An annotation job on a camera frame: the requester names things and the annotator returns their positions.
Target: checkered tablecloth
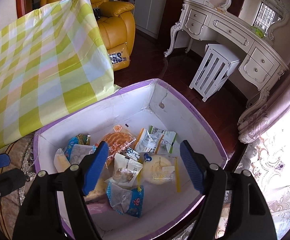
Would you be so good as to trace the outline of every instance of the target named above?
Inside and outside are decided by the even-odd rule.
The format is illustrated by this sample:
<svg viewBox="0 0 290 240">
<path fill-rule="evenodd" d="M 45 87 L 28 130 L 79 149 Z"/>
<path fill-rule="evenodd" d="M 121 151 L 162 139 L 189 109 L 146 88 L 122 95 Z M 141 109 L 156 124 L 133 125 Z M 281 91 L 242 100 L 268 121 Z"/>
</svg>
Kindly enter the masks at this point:
<svg viewBox="0 0 290 240">
<path fill-rule="evenodd" d="M 0 148 L 113 92 L 90 0 L 47 4 L 1 30 Z"/>
</svg>

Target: metal pivot bolt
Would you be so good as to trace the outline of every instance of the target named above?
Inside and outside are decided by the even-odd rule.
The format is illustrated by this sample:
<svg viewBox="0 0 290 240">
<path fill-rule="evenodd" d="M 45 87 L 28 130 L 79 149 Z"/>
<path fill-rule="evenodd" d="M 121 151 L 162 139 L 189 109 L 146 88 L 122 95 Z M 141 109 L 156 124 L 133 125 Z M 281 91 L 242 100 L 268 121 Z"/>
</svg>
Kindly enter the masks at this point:
<svg viewBox="0 0 290 240">
<path fill-rule="evenodd" d="M 46 171 L 40 171 L 37 175 L 39 177 L 44 177 L 46 175 Z"/>
<path fill-rule="evenodd" d="M 251 172 L 248 171 L 248 170 L 243 170 L 243 174 L 244 174 L 246 177 L 251 176 Z"/>
<path fill-rule="evenodd" d="M 215 164 L 215 163 L 211 163 L 211 164 L 209 165 L 209 168 L 210 168 L 211 170 L 213 170 L 213 171 L 217 171 L 217 170 L 218 170 L 218 165 Z"/>
<path fill-rule="evenodd" d="M 69 167 L 69 169 L 70 169 L 71 171 L 77 171 L 78 168 L 79 168 L 79 166 L 78 166 L 77 164 L 73 164 L 72 166 Z"/>
</svg>

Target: dressing table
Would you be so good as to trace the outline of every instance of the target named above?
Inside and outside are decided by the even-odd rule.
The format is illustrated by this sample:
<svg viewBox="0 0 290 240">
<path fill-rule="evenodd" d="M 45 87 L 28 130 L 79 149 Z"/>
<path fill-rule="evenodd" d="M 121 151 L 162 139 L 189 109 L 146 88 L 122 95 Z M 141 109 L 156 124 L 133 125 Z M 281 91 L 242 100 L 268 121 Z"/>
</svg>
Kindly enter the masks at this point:
<svg viewBox="0 0 290 240">
<path fill-rule="evenodd" d="M 279 7 L 281 20 L 270 25 L 267 35 L 260 38 L 250 30 L 250 24 L 227 12 L 230 5 L 231 0 L 226 0 L 214 9 L 191 0 L 183 0 L 180 19 L 171 28 L 170 48 L 164 55 L 167 57 L 172 53 L 175 35 L 180 30 L 191 37 L 186 52 L 190 50 L 193 40 L 209 41 L 219 34 L 240 47 L 246 53 L 246 57 L 238 66 L 238 70 L 244 79 L 254 84 L 259 91 L 257 100 L 248 101 L 247 109 L 238 120 L 238 124 L 241 124 L 246 117 L 266 103 L 271 88 L 284 72 L 289 70 L 284 60 L 272 48 L 275 41 L 274 30 L 287 23 L 289 14 L 282 1 L 275 0 L 275 8 Z"/>
</svg>

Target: slatted white stool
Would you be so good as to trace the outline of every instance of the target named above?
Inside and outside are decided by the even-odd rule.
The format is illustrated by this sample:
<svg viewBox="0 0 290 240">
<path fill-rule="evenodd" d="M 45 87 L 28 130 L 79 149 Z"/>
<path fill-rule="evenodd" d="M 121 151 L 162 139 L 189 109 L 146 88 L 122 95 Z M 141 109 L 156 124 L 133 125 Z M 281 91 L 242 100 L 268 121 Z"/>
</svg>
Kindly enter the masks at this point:
<svg viewBox="0 0 290 240">
<path fill-rule="evenodd" d="M 228 79 L 240 59 L 226 46 L 221 44 L 207 44 L 205 56 L 200 64 L 189 88 L 195 88 L 203 96 L 205 102 Z"/>
</svg>

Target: dark red wood floor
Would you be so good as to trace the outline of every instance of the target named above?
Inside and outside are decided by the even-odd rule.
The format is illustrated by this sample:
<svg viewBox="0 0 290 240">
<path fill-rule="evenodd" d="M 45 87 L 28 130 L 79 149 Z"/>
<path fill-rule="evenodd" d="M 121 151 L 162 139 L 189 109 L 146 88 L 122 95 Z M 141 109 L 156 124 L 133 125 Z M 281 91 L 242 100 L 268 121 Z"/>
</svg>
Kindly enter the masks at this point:
<svg viewBox="0 0 290 240">
<path fill-rule="evenodd" d="M 244 150 L 238 141 L 237 121 L 244 111 L 244 103 L 223 86 L 220 91 L 202 101 L 202 96 L 189 85 L 200 65 L 200 60 L 185 53 L 165 58 L 166 48 L 136 34 L 130 65 L 114 72 L 115 84 L 125 87 L 150 78 L 160 78 L 172 85 L 202 114 L 220 139 L 229 157 L 228 168 L 235 168 Z"/>
</svg>

